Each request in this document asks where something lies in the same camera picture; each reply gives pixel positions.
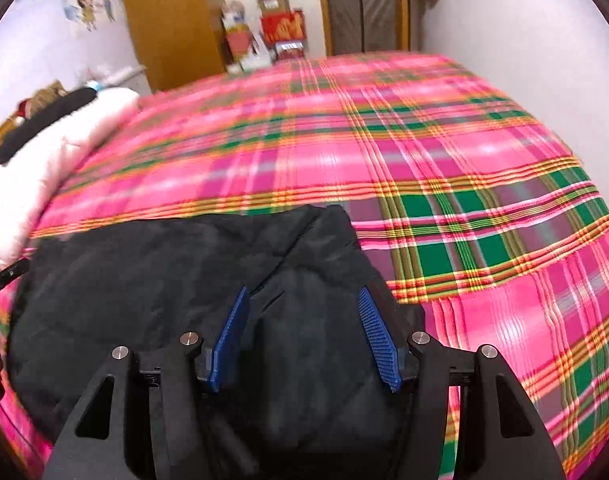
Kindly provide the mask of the black hooded puffer jacket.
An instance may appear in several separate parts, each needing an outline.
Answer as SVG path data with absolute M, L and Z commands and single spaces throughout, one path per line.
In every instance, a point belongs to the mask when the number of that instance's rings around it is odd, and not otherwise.
M 380 379 L 359 319 L 361 289 L 392 278 L 339 206 L 41 240 L 6 370 L 52 447 L 43 477 L 393 478 L 409 394 Z M 244 286 L 235 375 L 213 392 L 196 361 Z

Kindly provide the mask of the white folded duvet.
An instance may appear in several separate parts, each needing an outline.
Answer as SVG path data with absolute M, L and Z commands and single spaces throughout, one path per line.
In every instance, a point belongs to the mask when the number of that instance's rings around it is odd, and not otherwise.
M 0 271 L 17 260 L 58 186 L 137 111 L 140 95 L 109 88 L 49 125 L 0 165 Z

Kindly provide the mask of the black folded garment on duvet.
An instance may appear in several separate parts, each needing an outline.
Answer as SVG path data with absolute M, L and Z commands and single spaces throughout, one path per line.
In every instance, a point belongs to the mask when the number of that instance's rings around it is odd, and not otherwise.
M 50 104 L 31 112 L 24 122 L 6 133 L 0 143 L 0 165 L 7 164 L 10 159 L 30 140 L 59 119 L 80 110 L 96 99 L 97 91 L 84 87 L 60 96 Z

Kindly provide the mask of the pink plaid bed sheet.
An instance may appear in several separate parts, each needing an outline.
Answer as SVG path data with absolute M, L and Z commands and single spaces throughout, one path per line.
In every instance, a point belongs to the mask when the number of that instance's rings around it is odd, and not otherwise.
M 556 133 L 439 55 L 295 60 L 159 92 L 77 166 L 30 243 L 338 204 L 429 332 L 495 344 L 578 479 L 609 440 L 609 208 Z

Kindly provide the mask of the brown plush toy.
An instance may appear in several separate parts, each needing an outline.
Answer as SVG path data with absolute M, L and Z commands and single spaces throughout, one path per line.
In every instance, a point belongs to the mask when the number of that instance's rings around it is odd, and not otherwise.
M 46 87 L 39 89 L 29 99 L 21 101 L 18 104 L 17 116 L 22 119 L 28 119 L 44 107 L 47 107 L 48 104 L 55 102 L 66 94 L 67 90 L 62 83 L 59 80 L 55 80 Z

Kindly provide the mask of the white bag by wardrobe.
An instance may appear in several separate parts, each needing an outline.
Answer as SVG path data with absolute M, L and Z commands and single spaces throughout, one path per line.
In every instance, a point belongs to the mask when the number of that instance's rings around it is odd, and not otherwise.
M 247 54 L 239 61 L 226 66 L 227 74 L 250 73 L 273 65 L 272 53 L 261 36 L 254 35 Z

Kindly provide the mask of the pink storage box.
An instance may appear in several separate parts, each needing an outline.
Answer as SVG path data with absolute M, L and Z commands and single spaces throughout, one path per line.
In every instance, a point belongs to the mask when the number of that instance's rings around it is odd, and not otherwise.
M 254 44 L 254 34 L 246 23 L 237 23 L 231 27 L 226 27 L 225 38 L 235 62 L 246 58 Z

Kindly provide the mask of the red gift box gold character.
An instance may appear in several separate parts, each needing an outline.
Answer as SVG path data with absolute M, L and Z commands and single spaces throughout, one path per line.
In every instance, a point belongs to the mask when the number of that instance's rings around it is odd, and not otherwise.
M 306 40 L 304 14 L 300 9 L 262 16 L 261 29 L 268 46 L 284 41 Z

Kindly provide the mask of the wooden wardrobe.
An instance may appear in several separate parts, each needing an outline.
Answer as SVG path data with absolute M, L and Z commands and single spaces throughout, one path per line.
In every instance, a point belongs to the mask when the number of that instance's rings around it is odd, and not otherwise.
M 225 72 L 224 0 L 123 0 L 135 52 L 152 91 Z

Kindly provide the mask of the wooden framed door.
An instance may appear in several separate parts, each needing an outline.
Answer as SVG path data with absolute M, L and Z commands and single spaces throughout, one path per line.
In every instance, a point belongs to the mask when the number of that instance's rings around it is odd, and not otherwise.
M 321 0 L 328 55 L 411 49 L 411 0 Z

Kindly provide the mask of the brown cardboard box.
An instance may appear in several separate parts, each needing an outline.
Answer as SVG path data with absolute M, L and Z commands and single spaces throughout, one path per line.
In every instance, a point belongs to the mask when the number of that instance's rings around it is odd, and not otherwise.
M 289 0 L 257 0 L 262 16 L 288 13 L 290 11 Z

